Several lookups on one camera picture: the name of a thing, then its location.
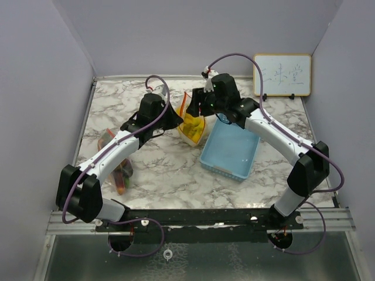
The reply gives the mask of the blue perforated plastic basket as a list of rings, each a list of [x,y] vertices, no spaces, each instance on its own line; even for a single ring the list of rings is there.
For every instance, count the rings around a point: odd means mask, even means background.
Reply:
[[[216,122],[200,155],[203,168],[233,180],[248,179],[257,154],[260,138],[223,114]]]

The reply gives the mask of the yellow banana bunch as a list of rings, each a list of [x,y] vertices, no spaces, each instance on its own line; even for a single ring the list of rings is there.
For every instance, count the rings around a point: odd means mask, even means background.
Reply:
[[[184,113],[183,123],[178,127],[182,136],[187,137],[189,141],[198,144],[204,134],[206,120],[202,116],[193,117],[191,114]]]

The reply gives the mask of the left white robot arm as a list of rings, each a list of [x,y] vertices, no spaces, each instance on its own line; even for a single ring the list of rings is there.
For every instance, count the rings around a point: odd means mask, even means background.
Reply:
[[[67,165],[60,174],[56,204],[65,224],[95,219],[109,221],[117,231],[129,226],[125,205],[102,197],[101,186],[123,160],[155,138],[155,131],[174,129],[182,123],[169,97],[148,93],[138,111],[125,122],[114,138],[77,167]]]

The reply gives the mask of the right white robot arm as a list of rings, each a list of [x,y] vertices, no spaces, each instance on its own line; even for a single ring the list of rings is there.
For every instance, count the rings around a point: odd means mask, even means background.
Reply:
[[[229,122],[258,135],[279,151],[292,165],[287,189],[271,207],[269,222],[276,229],[289,224],[290,215],[329,175],[329,148],[320,141],[306,140],[261,109],[252,98],[243,98],[227,73],[208,78],[203,88],[192,90],[186,110],[193,117],[223,114]]]

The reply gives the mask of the clear zip bag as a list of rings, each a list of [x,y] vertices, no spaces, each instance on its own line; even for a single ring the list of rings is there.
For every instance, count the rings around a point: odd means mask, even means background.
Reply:
[[[205,117],[193,117],[187,113],[191,100],[191,95],[184,92],[179,105],[175,108],[175,112],[183,119],[183,122],[177,127],[180,137],[188,145],[195,147],[207,136],[208,124]]]
[[[112,139],[115,134],[110,130],[106,129],[97,141],[97,150],[100,151],[105,147]],[[118,195],[123,195],[127,188],[130,187],[130,178],[134,173],[131,160],[129,158],[124,159],[109,175],[109,180],[112,185],[115,186]]]

